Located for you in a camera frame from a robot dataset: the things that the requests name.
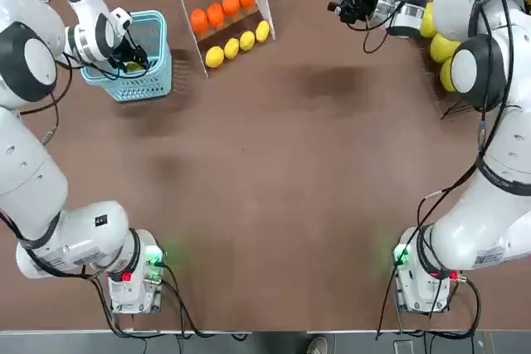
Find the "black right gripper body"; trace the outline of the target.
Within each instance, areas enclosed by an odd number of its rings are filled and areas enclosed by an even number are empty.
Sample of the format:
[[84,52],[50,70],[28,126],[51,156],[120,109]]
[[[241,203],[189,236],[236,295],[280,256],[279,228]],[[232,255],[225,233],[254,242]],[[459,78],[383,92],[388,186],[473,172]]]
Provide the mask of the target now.
[[373,15],[378,0],[351,0],[351,11],[348,24],[367,22]]

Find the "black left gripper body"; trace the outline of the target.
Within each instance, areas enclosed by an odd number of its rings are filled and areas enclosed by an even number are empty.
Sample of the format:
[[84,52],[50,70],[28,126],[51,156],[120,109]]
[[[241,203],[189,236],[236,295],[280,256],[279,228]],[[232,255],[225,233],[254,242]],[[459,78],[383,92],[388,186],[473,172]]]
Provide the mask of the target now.
[[138,49],[140,48],[132,44],[129,40],[122,40],[122,42],[113,49],[110,58],[114,57],[117,60],[123,61],[127,68],[141,68],[138,64]]

